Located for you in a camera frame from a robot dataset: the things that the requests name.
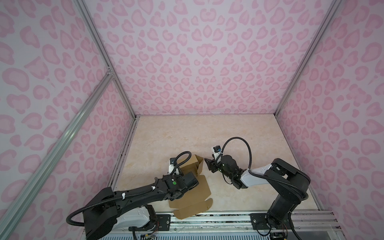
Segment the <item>brown cardboard box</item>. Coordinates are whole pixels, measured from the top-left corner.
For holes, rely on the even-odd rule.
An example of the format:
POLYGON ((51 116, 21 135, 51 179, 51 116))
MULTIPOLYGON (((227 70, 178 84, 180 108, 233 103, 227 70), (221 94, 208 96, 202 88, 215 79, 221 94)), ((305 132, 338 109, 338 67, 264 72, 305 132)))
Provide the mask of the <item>brown cardboard box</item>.
POLYGON ((211 190, 206 176, 202 174, 204 159, 197 155, 192 155, 190 160, 181 166, 181 172, 193 174, 199 182, 193 189, 188 190, 180 199, 169 201, 170 208, 177 219, 183 220, 188 217, 208 211, 213 205, 210 198, 211 190))

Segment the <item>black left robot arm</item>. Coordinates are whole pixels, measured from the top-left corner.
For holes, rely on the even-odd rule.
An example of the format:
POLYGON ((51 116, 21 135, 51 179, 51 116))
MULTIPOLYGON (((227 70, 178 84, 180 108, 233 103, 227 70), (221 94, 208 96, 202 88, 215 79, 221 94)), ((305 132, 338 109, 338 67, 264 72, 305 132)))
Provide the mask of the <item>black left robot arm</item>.
POLYGON ((106 236, 117 223, 117 218, 135 208, 152 202, 174 201, 199 184, 193 173, 184 176, 164 175, 161 179, 140 188, 116 191, 111 187, 102 189, 87 204, 83 212, 86 239, 99 240, 106 236))

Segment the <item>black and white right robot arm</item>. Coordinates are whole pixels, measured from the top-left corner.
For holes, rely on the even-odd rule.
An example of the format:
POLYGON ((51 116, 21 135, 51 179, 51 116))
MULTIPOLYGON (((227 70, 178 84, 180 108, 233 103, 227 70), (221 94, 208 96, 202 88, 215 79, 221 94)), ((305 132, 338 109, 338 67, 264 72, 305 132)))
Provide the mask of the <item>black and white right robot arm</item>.
POLYGON ((236 189, 247 189, 256 185, 270 184, 278 196, 264 217, 263 223, 278 229, 288 215, 304 200, 308 199, 307 190, 311 179, 304 172, 282 159, 274 159, 267 166, 258 169, 241 169, 230 155, 219 155, 218 160, 205 159, 208 169, 220 172, 225 180, 236 189))

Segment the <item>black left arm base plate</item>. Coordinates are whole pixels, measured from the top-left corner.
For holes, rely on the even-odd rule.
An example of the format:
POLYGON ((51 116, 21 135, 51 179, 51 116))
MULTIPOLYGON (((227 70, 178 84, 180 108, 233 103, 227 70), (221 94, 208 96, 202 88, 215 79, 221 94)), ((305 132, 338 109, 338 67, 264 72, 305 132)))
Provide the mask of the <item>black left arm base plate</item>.
POLYGON ((168 231, 171 224, 171 215, 156 214, 155 217, 150 217, 149 222, 143 227, 129 227, 129 231, 168 231))

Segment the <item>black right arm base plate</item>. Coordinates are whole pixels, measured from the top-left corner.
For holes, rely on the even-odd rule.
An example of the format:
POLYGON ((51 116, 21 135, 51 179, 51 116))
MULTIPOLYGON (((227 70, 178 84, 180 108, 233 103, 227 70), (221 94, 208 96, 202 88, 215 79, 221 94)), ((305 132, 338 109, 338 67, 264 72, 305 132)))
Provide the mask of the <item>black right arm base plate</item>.
POLYGON ((288 221, 288 215, 285 215, 281 220, 276 220, 274 218, 267 218, 266 213, 252 213, 250 214, 251 224, 253 230, 258 229, 261 231, 271 230, 291 230, 288 221))

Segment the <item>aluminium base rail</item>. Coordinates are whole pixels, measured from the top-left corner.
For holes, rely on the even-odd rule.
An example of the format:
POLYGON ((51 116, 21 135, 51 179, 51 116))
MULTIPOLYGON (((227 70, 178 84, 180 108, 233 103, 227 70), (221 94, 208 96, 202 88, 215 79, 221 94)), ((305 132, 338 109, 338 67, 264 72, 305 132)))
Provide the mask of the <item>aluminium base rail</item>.
POLYGON ((331 211, 296 210, 291 230, 253 230, 250 214, 264 211, 206 212, 179 220, 171 215, 168 231, 129 231, 120 222, 105 240, 344 240, 346 237, 331 211))

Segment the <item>aluminium right corner post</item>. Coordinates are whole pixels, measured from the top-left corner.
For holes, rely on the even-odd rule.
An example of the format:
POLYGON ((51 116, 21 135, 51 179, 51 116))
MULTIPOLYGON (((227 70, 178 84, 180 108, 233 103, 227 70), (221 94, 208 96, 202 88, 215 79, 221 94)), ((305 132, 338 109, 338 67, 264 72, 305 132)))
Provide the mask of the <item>aluminium right corner post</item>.
POLYGON ((345 1, 342 1, 342 0, 334 0, 331 2, 329 9, 327 10, 321 24, 318 27, 317 32, 315 33, 313 39, 309 44, 307 51, 304 54, 303 59, 298 65, 297 70, 295 71, 290 83, 288 84, 288 87, 284 92, 280 103, 278 104, 278 107, 274 113, 274 116, 276 119, 278 118, 279 114, 282 112, 284 105, 288 101, 288 98, 293 91, 293 88, 295 87, 297 82, 300 80, 305 68, 307 67, 308 63, 311 61, 311 58, 315 54, 319 44, 322 41, 322 38, 325 36, 327 30, 330 28, 334 19, 337 17, 338 12, 342 8, 344 2, 345 1))

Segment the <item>aluminium corner post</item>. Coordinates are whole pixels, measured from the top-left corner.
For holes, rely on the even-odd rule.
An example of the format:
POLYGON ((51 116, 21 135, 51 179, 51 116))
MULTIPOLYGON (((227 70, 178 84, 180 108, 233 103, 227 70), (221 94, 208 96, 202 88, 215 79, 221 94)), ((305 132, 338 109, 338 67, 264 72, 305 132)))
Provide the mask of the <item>aluminium corner post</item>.
POLYGON ((124 90, 123 84, 121 83, 121 80, 120 80, 120 78, 119 78, 119 76, 115 70, 115 67, 111 61, 111 58, 110 58, 110 56, 107 52, 107 49, 103 43, 103 40, 101 38, 101 35, 99 34, 99 32, 97 30, 97 27, 96 27, 95 22, 91 16, 91 13, 87 7, 86 2, 83 0, 74 0, 73 3, 75 4, 76 8, 79 11, 79 14, 81 15, 82 19, 84 20, 85 26, 88 29, 88 31, 89 31, 89 33, 90 33, 90 35, 91 35, 91 37, 95 43, 95 46, 96 46, 100 56, 102 57, 102 60, 104 61, 106 68, 108 69, 108 72, 112 75, 113 82, 116 85, 118 92, 123 99, 124 105, 126 106, 127 110, 129 111, 129 114, 132 117, 132 119, 135 120, 137 116, 136 116, 136 114, 133 110, 133 107, 129 101, 128 95, 124 90))
POLYGON ((321 24, 318 27, 317 32, 315 33, 313 39, 309 44, 307 51, 304 54, 303 59, 298 65, 297 70, 295 71, 290 83, 288 84, 288 87, 284 92, 280 103, 278 104, 278 107, 274 113, 274 116, 276 119, 278 118, 279 114, 282 112, 284 105, 288 101, 288 98, 293 91, 293 88, 295 87, 297 82, 300 80, 305 68, 307 67, 308 63, 311 61, 311 58, 315 54, 319 44, 322 41, 322 38, 325 36, 327 30, 330 28, 334 19, 337 17, 338 12, 342 8, 344 2, 345 1, 342 1, 342 0, 334 0, 331 2, 329 9, 327 10, 321 24))

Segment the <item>aluminium left corner post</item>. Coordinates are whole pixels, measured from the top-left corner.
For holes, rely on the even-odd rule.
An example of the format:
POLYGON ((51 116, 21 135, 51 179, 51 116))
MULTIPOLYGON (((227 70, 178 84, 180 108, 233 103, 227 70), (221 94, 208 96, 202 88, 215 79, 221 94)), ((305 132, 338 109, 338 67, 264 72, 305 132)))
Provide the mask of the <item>aluminium left corner post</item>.
POLYGON ((136 116, 136 114, 133 110, 133 107, 129 101, 128 95, 124 90, 123 84, 121 83, 121 80, 120 80, 120 78, 119 78, 119 76, 115 70, 115 67, 111 61, 111 58, 110 58, 110 56, 107 52, 107 49, 103 43, 103 40, 101 38, 101 35, 99 34, 99 32, 97 30, 97 27, 96 27, 95 22, 91 16, 91 13, 87 7, 86 2, 83 0, 74 0, 73 3, 75 4, 76 8, 79 11, 79 14, 81 15, 82 19, 84 20, 85 26, 88 29, 88 31, 89 31, 89 33, 90 33, 90 35, 91 35, 91 37, 95 43, 95 46, 96 46, 100 56, 102 57, 102 60, 104 61, 106 68, 108 69, 108 72, 112 75, 113 82, 116 85, 118 92, 123 99, 124 105, 126 106, 127 110, 129 111, 129 114, 132 117, 132 119, 135 120, 137 116, 136 116))

